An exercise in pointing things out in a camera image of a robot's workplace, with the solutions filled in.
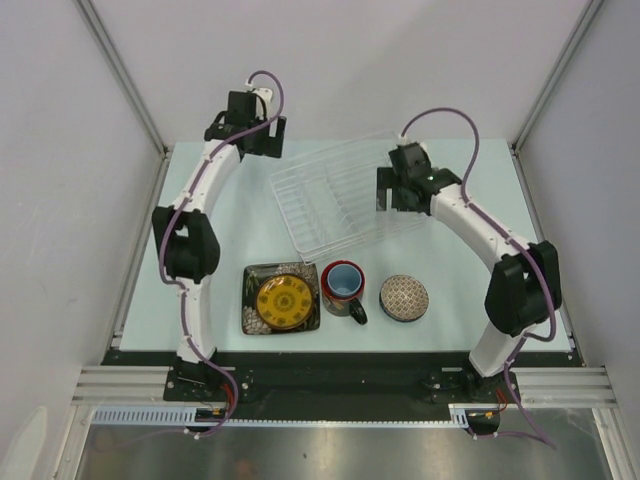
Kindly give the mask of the clear wire dish rack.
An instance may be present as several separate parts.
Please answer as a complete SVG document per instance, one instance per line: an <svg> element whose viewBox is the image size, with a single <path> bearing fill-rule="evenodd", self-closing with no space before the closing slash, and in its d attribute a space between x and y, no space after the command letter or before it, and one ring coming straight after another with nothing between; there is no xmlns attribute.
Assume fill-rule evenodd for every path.
<svg viewBox="0 0 640 480"><path fill-rule="evenodd" d="M269 177L291 241L307 264L378 243L424 225L423 214L377 206L377 170L389 167L396 135L380 131L322 143Z"/></svg>

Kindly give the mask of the light blue cup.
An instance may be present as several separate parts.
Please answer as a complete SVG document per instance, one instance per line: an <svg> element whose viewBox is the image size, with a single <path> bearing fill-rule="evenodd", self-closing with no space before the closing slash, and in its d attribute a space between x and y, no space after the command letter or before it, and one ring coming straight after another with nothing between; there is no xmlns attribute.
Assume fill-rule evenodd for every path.
<svg viewBox="0 0 640 480"><path fill-rule="evenodd" d="M336 263L327 271L326 284L332 296L350 298L358 295L364 286L364 275L352 263Z"/></svg>

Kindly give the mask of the red black mug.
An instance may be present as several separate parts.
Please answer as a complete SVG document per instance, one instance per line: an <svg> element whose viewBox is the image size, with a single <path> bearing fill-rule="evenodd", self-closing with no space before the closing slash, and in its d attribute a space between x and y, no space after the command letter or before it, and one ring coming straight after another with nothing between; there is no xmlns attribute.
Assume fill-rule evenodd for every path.
<svg viewBox="0 0 640 480"><path fill-rule="evenodd" d="M326 275L327 275L328 269L331 266L335 265L336 263L344 263L344 262L352 263L358 266L354 262L351 262L348 260L338 260L327 265L322 272L322 275L320 278L320 286L322 291L322 300L323 300L324 307L329 313L331 313L334 316L351 317L357 324L366 325L368 323L368 316L362 305L362 297L364 294L366 280L365 280L364 272L359 266L358 266L359 269L364 275L364 286L361 288L358 295L350 298L338 298L338 297L332 296L327 288Z"/></svg>

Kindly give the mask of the brown patterned bowl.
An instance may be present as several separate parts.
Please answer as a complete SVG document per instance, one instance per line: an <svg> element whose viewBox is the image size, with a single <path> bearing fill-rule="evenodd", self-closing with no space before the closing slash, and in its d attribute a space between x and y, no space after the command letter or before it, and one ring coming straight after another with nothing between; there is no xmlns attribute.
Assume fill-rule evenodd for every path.
<svg viewBox="0 0 640 480"><path fill-rule="evenodd" d="M429 294L424 285L408 275L387 278L379 291L379 303L413 303L429 307Z"/></svg>

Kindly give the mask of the yellow round patterned plate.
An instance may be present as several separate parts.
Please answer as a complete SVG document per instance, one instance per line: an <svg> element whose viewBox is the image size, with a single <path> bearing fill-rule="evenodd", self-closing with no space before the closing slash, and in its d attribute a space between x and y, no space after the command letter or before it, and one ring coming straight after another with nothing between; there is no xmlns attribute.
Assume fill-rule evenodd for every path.
<svg viewBox="0 0 640 480"><path fill-rule="evenodd" d="M312 314L314 293L311 285L293 274L280 274L259 287L255 310L272 330L289 331L306 322Z"/></svg>

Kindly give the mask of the blue patterned bowl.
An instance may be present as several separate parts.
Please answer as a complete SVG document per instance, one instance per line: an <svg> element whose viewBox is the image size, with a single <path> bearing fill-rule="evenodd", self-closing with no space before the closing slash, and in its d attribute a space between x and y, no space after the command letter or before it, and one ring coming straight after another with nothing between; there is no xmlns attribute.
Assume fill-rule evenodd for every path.
<svg viewBox="0 0 640 480"><path fill-rule="evenodd" d="M426 305L413 303L380 303L383 312L392 320L399 323L412 323L421 319L428 310Z"/></svg>

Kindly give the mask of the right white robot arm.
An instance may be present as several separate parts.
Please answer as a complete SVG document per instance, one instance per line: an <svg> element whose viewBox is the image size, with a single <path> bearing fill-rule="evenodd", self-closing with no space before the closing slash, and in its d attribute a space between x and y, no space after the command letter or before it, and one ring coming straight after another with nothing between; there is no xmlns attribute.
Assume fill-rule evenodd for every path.
<svg viewBox="0 0 640 480"><path fill-rule="evenodd" d="M467 179L434 167L423 144L398 145L377 171L376 208L423 213L455 233L490 273L484 308L488 324L468 356L463 393L484 401L508 380L524 344L548 343L557 333L562 304L559 257L548 241L531 243L484 211Z"/></svg>

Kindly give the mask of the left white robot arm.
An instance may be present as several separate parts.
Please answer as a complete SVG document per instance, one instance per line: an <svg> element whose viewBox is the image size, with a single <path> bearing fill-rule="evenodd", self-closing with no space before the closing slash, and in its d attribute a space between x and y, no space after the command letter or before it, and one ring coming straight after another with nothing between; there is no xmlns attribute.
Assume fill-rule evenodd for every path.
<svg viewBox="0 0 640 480"><path fill-rule="evenodd" d="M173 362L176 384L197 398L214 397L222 374L211 368L216 346L209 321L209 284L221 248L209 214L244 156L282 156L286 118L273 106L274 92L248 85L228 95L204 134L198 163L176 199L152 212L161 280L178 290L181 340Z"/></svg>

